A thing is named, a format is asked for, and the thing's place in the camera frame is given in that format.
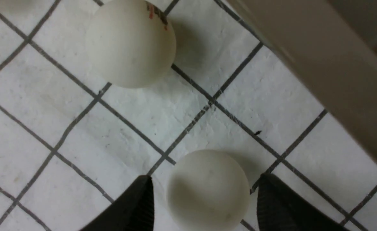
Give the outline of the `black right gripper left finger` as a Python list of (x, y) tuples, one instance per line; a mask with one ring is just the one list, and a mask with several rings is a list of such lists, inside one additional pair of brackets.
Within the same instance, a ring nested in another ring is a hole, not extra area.
[(82, 231), (153, 231), (155, 200), (152, 177), (140, 175)]

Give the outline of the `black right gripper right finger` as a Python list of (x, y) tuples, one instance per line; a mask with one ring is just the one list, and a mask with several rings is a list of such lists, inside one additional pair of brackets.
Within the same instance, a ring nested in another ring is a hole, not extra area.
[(347, 231), (271, 173), (259, 179), (257, 220), (261, 231)]

